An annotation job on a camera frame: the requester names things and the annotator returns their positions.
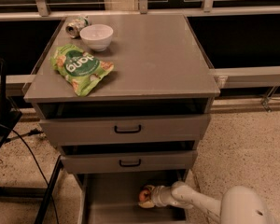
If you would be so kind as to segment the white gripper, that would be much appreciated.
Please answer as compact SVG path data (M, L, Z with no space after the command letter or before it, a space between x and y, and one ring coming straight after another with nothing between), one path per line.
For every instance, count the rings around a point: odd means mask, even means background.
M142 190L148 190L151 192L151 201L139 202L138 205L141 208L149 209L154 206L165 207L167 205L173 205L175 199L171 194L171 188L165 186L153 186L145 185Z

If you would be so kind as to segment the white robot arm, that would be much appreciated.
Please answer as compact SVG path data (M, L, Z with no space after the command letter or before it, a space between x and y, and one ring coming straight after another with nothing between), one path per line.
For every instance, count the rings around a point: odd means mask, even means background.
M145 185L139 193L138 205L142 208L196 207L217 224L277 224L261 197L243 186L228 189L221 200L216 200L182 181L170 187Z

